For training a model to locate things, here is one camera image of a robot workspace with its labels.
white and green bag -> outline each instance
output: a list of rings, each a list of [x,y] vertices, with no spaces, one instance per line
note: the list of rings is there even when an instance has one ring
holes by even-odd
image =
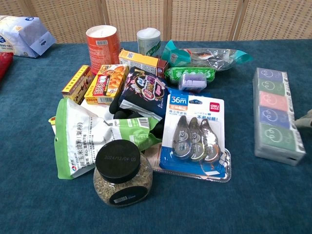
[[[105,121],[72,100],[61,99],[54,141],[58,177],[73,179],[93,169],[98,151],[110,141],[129,140],[140,151],[161,142],[150,133],[157,123],[151,117]]]

black jar lid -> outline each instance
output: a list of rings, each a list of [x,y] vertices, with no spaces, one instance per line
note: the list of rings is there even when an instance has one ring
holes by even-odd
[[[96,167],[102,177],[114,184],[124,183],[140,170],[140,151],[128,140],[114,140],[98,152]]]

blue carpet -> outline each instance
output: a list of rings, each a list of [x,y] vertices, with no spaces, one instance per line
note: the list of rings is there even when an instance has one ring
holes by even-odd
[[[136,42],[122,45],[137,51]],[[176,45],[254,57],[217,73],[209,85],[213,97],[225,100],[232,179],[223,184],[154,173],[148,198],[122,209],[98,198],[93,171],[58,179],[48,119],[62,88],[90,60],[86,44],[56,44],[38,59],[14,57],[0,82],[0,233],[311,233],[312,131],[301,131],[307,155],[297,167],[256,158],[252,78],[256,67],[287,71],[295,117],[304,115],[312,108],[312,40]]]

woven wall panel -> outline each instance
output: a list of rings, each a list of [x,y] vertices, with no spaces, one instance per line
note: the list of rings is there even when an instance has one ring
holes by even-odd
[[[86,42],[88,28],[103,24],[96,0],[31,0],[58,43]]]
[[[163,39],[163,0],[106,0],[109,23],[121,41],[136,41],[137,31],[156,28]]]
[[[312,39],[312,0],[249,0],[238,40]]]
[[[0,15],[23,16],[23,12],[17,0],[0,0]]]
[[[172,0],[173,40],[228,40],[238,0]]]

yellow snack box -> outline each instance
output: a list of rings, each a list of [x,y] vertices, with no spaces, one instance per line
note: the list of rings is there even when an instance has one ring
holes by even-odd
[[[71,78],[67,85],[63,88],[63,97],[68,97],[77,104],[81,104],[83,96],[87,92],[93,75],[88,65],[82,65],[76,74]]]
[[[121,92],[129,73],[126,64],[102,65],[84,95],[88,104],[110,104]]]
[[[121,49],[118,57],[119,62],[121,64],[127,64],[129,69],[137,67],[150,72],[159,78],[164,78],[164,72],[169,66],[168,62],[165,60],[130,52],[125,49]]]

